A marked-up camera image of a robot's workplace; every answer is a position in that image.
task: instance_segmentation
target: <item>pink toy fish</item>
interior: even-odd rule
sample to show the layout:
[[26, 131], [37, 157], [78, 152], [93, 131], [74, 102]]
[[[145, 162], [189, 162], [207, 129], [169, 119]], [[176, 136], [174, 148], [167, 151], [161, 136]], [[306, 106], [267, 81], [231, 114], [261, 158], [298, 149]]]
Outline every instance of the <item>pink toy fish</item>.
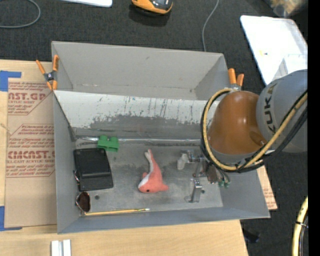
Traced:
[[149, 173], [144, 172], [142, 180], [138, 185], [138, 190], [142, 193], [156, 193], [166, 191], [169, 187], [163, 184], [162, 174], [159, 165], [154, 159], [151, 149], [144, 153], [150, 164]]

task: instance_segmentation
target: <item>white object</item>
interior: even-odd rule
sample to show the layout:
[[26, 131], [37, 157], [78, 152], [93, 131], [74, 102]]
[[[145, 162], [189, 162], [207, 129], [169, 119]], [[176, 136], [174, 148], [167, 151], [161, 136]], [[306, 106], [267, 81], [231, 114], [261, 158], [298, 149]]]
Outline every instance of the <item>white object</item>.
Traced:
[[51, 241], [51, 256], [71, 256], [70, 239]]
[[183, 153], [181, 157], [177, 160], [176, 167], [178, 170], [183, 170], [185, 168], [186, 163], [189, 163], [189, 158], [186, 153]]
[[242, 15], [240, 22], [265, 85], [308, 68], [308, 45], [292, 19]]
[[111, 7], [113, 3], [113, 0], [63, 0], [63, 1], [91, 5], [91, 6], [98, 6], [98, 7]]

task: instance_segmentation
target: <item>blue tape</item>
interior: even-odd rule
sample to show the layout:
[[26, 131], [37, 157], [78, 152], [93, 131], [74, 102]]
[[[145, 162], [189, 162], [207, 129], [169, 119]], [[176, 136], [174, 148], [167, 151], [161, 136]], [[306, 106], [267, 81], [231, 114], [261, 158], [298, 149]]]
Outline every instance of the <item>blue tape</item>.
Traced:
[[2, 71], [0, 70], [0, 91], [8, 91], [9, 78], [21, 78], [21, 72]]
[[0, 232], [7, 231], [7, 230], [20, 230], [21, 227], [10, 227], [5, 228], [5, 207], [0, 206]]

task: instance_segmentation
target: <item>gray bin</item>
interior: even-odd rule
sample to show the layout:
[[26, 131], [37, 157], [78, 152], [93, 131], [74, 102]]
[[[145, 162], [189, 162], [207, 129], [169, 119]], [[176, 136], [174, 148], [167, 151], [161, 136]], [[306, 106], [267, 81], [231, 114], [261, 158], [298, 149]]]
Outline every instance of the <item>gray bin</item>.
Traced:
[[[207, 100], [230, 86], [223, 54], [54, 41], [54, 55], [59, 56], [53, 101], [58, 233], [270, 217], [256, 171], [232, 173], [228, 188], [201, 177], [204, 193], [190, 203], [186, 197], [197, 164], [177, 169], [182, 151], [200, 154]], [[107, 151], [114, 186], [89, 191], [90, 211], [150, 211], [80, 215], [73, 150], [96, 147], [87, 138], [100, 135], [117, 136], [119, 149]], [[138, 191], [142, 173], [149, 171], [148, 149], [167, 191]]]

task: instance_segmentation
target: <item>black carpet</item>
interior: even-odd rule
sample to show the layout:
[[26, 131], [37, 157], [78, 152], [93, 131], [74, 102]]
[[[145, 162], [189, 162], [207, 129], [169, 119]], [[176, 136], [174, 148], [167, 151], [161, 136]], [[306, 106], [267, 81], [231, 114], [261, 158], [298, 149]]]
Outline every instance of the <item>black carpet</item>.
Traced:
[[[41, 9], [38, 22], [19, 29], [0, 28], [0, 59], [51, 61], [52, 41], [203, 51], [202, 29], [217, 0], [175, 0], [169, 15], [157, 17], [137, 12], [130, 0], [114, 0], [111, 8], [61, 0], [35, 2]], [[264, 83], [241, 15], [276, 17], [264, 0], [220, 0], [206, 25], [206, 51], [224, 54], [228, 68], [244, 73], [244, 89], [259, 94]], [[25, 24], [36, 17], [37, 9], [26, 0], [0, 0], [0, 25]], [[292, 19], [308, 42], [308, 9]], [[268, 219], [241, 221], [245, 230], [260, 234], [257, 242], [248, 242], [248, 253], [288, 256], [297, 213], [308, 195], [308, 153], [282, 152], [266, 169], [278, 209]]]

